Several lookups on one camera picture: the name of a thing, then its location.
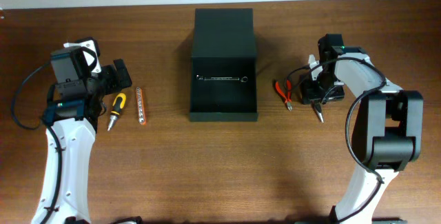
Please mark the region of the small red cutting pliers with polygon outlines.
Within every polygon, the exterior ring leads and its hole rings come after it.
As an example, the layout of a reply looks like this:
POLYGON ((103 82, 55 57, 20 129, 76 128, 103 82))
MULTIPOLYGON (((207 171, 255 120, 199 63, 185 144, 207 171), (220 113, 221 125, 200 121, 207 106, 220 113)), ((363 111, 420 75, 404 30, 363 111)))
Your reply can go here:
POLYGON ((289 110, 292 111, 293 107, 291 105, 291 90, 292 90, 292 84, 290 80, 286 81, 286 87, 285 90, 282 90, 282 88, 280 87, 279 82, 275 81, 274 87, 276 89, 276 92, 278 93, 278 95, 282 98, 285 107, 289 110))

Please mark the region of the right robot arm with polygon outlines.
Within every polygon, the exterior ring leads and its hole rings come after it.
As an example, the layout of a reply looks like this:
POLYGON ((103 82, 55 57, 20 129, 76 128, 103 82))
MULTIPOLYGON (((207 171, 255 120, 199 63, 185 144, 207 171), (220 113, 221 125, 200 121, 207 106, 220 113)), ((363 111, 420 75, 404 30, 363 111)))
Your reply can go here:
POLYGON ((344 87, 356 98, 345 121, 345 142, 356 166, 324 222, 373 223, 389 184, 421 153, 423 97, 390 82, 363 48, 346 46, 340 34, 320 38, 318 52, 299 78, 302 103, 321 118, 322 105, 342 100, 344 87))

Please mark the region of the silver blue wrench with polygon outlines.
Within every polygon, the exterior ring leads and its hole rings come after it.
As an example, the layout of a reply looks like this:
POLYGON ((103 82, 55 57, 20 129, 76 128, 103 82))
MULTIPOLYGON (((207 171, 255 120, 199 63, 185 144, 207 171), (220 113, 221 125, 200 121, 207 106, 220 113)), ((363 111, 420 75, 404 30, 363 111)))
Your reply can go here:
POLYGON ((248 77, 205 77, 203 75, 197 74, 196 79, 199 81, 239 81, 241 83, 248 82, 248 77))

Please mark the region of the orange black needle-nose pliers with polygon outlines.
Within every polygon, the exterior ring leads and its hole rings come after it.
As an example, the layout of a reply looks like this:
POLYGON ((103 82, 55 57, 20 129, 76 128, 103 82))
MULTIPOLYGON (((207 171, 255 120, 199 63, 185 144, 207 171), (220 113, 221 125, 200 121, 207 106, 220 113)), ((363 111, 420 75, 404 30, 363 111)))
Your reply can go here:
POLYGON ((316 113, 319 121, 321 123, 324 123, 324 116, 323 116, 323 113, 322 113, 321 104, 319 102, 317 102, 317 101, 313 101, 311 105, 312 105, 312 108, 313 108, 314 112, 316 113))

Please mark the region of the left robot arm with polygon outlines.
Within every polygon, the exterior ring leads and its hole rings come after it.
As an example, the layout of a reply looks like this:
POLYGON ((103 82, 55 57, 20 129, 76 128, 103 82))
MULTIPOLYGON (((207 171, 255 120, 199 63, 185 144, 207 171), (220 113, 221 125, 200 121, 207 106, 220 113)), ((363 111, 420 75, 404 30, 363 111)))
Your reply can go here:
POLYGON ((132 81, 123 60, 95 73, 97 52, 69 45, 50 55, 56 83, 50 86, 41 118, 48 142, 48 157, 40 201, 33 223, 90 223, 88 170, 103 98, 116 97, 110 123, 116 123, 127 97, 122 92, 132 81))

